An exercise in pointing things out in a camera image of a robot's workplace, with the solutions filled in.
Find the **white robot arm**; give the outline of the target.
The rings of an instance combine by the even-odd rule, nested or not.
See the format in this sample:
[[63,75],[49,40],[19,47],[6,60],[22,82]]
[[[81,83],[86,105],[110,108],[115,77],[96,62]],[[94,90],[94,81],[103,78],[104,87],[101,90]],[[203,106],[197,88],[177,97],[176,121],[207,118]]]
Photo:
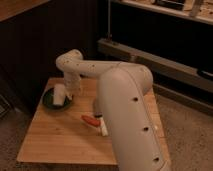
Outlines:
[[153,85],[149,68],[122,61],[85,60],[77,49],[57,57],[56,66],[64,73],[70,93],[80,87],[81,75],[97,79],[98,108],[119,171],[171,171],[144,102]]

